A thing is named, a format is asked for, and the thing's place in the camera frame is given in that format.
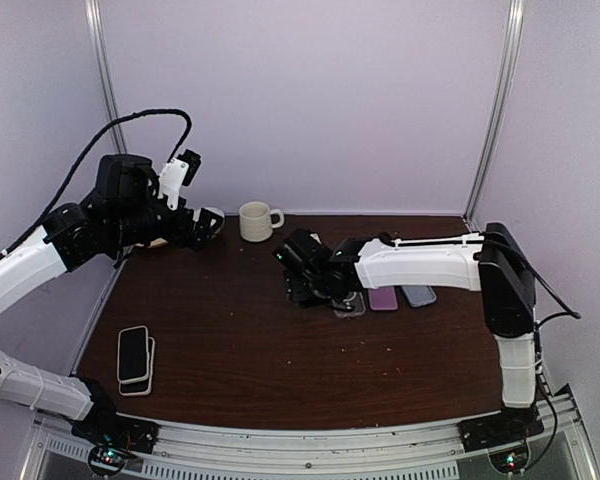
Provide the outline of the clear magsafe phone case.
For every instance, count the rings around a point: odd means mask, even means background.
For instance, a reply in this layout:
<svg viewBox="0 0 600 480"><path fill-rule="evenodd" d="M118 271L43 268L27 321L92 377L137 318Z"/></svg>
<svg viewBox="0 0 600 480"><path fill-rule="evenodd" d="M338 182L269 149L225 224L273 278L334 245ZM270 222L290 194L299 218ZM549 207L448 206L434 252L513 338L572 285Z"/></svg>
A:
<svg viewBox="0 0 600 480"><path fill-rule="evenodd" d="M364 315L367 311L364 294L352 292L341 302L333 300L331 308L339 319L351 319Z"/></svg>

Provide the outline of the light blue phone case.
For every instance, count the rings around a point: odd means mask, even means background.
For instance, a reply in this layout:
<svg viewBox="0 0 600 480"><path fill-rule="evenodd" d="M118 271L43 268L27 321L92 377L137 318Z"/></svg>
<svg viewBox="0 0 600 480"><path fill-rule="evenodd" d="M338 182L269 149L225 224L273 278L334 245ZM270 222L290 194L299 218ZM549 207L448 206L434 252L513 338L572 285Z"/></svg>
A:
<svg viewBox="0 0 600 480"><path fill-rule="evenodd" d="M412 308L432 305L437 300L436 293L430 286L402 285L400 290Z"/></svg>

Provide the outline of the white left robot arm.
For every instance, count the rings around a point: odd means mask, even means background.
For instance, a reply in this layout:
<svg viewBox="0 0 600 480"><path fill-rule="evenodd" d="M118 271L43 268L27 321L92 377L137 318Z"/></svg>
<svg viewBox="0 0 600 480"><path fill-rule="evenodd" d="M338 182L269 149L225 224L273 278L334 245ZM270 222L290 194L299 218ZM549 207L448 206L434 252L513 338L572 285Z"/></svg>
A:
<svg viewBox="0 0 600 480"><path fill-rule="evenodd" d="M79 203L44 215L40 225L0 258L0 315L38 287L73 272L98 255L123 262L128 247L157 240L201 250L224 224L219 210L187 207L180 191L201 165L186 150L160 172L151 160L128 154L104 156L93 190ZM53 374L0 350L0 400L72 421L103 444L117 442L124 424L93 381Z"/></svg>

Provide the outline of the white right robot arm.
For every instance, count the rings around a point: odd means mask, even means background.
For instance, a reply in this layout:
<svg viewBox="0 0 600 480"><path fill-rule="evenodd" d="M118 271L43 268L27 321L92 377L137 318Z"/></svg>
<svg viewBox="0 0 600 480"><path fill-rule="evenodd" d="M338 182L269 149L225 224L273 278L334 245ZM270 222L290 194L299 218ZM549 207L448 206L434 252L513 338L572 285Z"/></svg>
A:
<svg viewBox="0 0 600 480"><path fill-rule="evenodd" d="M480 293L502 377L504 411L494 417L493 433L510 442L530 426L539 364L535 279L503 224L447 238L350 238L335 249L319 241L315 232L297 229L273 256L316 303L341 303L353 292L401 286Z"/></svg>

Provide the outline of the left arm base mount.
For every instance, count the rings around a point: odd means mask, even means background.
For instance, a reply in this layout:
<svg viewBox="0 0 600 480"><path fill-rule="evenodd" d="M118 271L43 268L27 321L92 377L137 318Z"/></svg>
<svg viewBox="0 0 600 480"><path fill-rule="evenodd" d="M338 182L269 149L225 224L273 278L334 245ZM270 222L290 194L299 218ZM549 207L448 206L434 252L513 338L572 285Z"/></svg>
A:
<svg viewBox="0 0 600 480"><path fill-rule="evenodd" d="M122 472L137 454L151 454L159 425L156 422L123 416L105 389L93 379L81 379L93 405L82 420L68 419L71 433L87 440L92 448L87 466L97 478L110 479Z"/></svg>

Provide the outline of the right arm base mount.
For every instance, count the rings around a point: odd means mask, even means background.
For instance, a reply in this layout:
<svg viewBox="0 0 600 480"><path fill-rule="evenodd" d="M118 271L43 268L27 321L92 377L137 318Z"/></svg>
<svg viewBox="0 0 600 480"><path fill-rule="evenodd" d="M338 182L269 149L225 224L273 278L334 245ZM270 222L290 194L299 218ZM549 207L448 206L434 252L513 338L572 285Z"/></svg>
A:
<svg viewBox="0 0 600 480"><path fill-rule="evenodd" d="M547 399L539 375L529 408L502 407L498 413L460 421L458 429L464 451L488 450L491 466L509 477L531 470L546 455L556 433L553 429L549 443L533 456L529 440L545 431L537 407L538 396Z"/></svg>

